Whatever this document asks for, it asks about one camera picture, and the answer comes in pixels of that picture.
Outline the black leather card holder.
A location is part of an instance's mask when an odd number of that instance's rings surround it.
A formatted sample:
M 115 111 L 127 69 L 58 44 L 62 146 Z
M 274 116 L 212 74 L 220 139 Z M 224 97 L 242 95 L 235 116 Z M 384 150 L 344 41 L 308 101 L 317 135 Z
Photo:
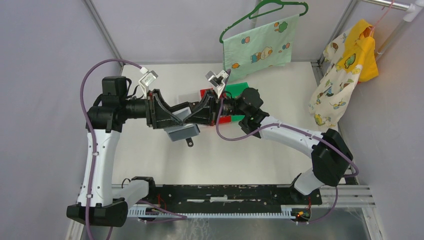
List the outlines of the black leather card holder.
M 191 113 L 192 111 L 190 105 L 173 112 L 173 114 L 181 120 L 183 120 Z M 164 131 L 172 142 L 185 140 L 187 146 L 190 148 L 194 146 L 192 138 L 200 134 L 200 129 L 198 125 L 194 123 L 185 123 L 182 126 L 168 127 L 165 128 Z

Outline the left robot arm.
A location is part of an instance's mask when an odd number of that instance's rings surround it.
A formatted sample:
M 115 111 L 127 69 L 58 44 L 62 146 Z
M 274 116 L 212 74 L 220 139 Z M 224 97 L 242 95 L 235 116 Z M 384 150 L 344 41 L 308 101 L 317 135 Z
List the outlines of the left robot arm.
M 102 93 L 86 112 L 88 154 L 77 201 L 66 216 L 85 226 L 122 227 L 131 207 L 142 200 L 153 203 L 157 190 L 153 177 L 135 176 L 129 184 L 113 189 L 115 153 L 128 119 L 146 118 L 146 102 L 128 99 L 130 80 L 124 76 L 102 79 Z

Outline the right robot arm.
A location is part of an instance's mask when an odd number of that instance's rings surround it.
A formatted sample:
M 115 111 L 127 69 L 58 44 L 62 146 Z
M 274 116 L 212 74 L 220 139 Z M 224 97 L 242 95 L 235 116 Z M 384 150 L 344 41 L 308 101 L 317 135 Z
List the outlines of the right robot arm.
M 207 90 L 200 103 L 182 121 L 185 124 L 218 127 L 221 116 L 239 115 L 239 126 L 245 133 L 237 141 L 254 136 L 293 148 L 311 159 L 309 170 L 297 176 L 289 189 L 289 199 L 302 204 L 314 190 L 336 187 L 342 178 L 355 177 L 359 173 L 353 163 L 353 155 L 340 133 L 334 129 L 325 132 L 298 128 L 261 110 L 263 100 L 259 91 L 248 87 L 236 98 L 217 97 Z

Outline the red plastic bin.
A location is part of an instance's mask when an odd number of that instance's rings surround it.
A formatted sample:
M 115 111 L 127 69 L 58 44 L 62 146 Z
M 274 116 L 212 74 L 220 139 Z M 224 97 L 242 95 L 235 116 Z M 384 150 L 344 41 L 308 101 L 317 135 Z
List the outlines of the red plastic bin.
M 205 88 L 205 89 L 201 89 L 200 92 L 200 98 L 202 99 L 206 93 L 207 90 L 212 90 L 212 88 Z M 220 124 L 227 124 L 230 123 L 232 121 L 232 117 L 230 115 L 228 116 L 221 116 L 220 117 Z

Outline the green plastic bin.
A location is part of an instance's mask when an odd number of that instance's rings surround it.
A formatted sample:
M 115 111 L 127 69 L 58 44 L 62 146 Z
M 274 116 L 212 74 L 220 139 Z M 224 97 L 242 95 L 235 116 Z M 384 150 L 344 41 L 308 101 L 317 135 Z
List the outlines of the green plastic bin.
M 232 97 L 236 98 L 243 92 L 244 89 L 248 87 L 249 85 L 247 82 L 242 82 L 242 83 L 227 85 L 225 90 L 228 91 Z M 238 121 L 241 121 L 243 118 L 244 118 L 243 115 L 232 115 L 231 122 L 238 122 Z

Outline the light green printed cloth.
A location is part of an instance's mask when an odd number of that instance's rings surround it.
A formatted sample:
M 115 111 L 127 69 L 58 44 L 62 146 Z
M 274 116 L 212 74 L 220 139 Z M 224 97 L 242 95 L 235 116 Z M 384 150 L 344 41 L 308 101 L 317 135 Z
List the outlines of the light green printed cloth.
M 230 69 L 228 81 L 291 62 L 299 18 L 293 15 L 224 39 L 223 68 Z

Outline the green clothes hanger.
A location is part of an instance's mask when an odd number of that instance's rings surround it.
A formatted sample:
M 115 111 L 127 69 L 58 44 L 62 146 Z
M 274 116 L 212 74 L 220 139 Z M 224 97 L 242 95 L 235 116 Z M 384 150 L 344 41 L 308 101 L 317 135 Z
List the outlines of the green clothes hanger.
M 269 4 L 276 4 L 279 5 L 279 7 L 269 10 L 269 11 L 265 11 L 260 13 L 260 9 L 262 7 L 264 7 L 265 5 L 269 5 Z M 302 13 L 299 14 L 299 16 L 304 16 L 305 14 L 308 13 L 309 11 L 309 5 L 306 2 L 299 2 L 299 1 L 283 1 L 283 0 L 261 0 L 255 7 L 254 9 L 247 13 L 246 15 L 244 15 L 243 17 L 241 17 L 240 19 L 238 19 L 237 21 L 235 21 L 234 23 L 232 23 L 230 26 L 226 27 L 220 34 L 219 36 L 219 42 L 221 44 L 224 43 L 223 37 L 225 36 L 226 32 L 229 31 L 230 29 L 232 29 L 233 27 L 235 27 L 236 25 L 240 24 L 241 22 L 243 22 L 246 19 L 249 20 L 253 20 L 256 19 L 258 17 L 264 16 L 264 15 L 268 15 L 277 11 L 280 11 L 282 9 L 285 8 L 285 6 L 303 6 L 304 7 L 304 11 Z

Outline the white printed garment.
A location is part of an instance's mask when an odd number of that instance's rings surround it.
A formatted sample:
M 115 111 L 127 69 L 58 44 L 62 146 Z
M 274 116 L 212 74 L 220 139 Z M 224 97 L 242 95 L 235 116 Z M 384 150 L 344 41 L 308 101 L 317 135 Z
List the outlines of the white printed garment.
M 320 128 L 337 126 L 359 81 L 357 74 L 347 73 L 337 66 L 343 58 L 344 42 L 349 31 L 335 38 L 323 51 L 324 61 L 329 65 L 308 103 L 309 113 Z

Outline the yellow garment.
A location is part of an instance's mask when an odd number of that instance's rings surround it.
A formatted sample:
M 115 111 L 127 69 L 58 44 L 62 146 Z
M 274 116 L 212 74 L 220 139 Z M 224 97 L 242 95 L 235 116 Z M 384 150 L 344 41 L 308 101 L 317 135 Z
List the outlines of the yellow garment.
M 367 82 L 379 75 L 372 28 L 366 20 L 359 20 L 346 34 L 342 59 L 337 63 L 346 73 L 358 75 L 359 82 Z

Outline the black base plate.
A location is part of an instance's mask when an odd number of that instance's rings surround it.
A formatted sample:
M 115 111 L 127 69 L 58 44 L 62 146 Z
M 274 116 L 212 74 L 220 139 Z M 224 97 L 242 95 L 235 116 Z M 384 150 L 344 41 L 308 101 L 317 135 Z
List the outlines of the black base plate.
M 287 184 L 156 185 L 143 200 L 178 214 L 279 213 L 281 206 L 321 205 L 318 189 L 302 195 Z

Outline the metal hanging rail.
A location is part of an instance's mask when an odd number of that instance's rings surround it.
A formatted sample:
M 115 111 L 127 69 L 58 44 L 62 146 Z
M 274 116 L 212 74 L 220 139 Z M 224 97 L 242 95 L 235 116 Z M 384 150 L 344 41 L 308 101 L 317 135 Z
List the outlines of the metal hanging rail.
M 374 51 L 375 60 L 379 60 L 383 54 L 397 41 L 404 33 L 405 29 L 417 18 L 424 10 L 423 0 L 414 0 L 412 3 L 405 3 L 396 0 L 363 0 L 362 2 L 372 4 L 385 9 L 382 16 L 372 25 L 369 33 L 374 34 L 377 26 L 384 22 L 383 29 L 386 30 L 386 38 L 380 46 Z M 403 12 L 399 21 L 385 20 L 390 10 Z

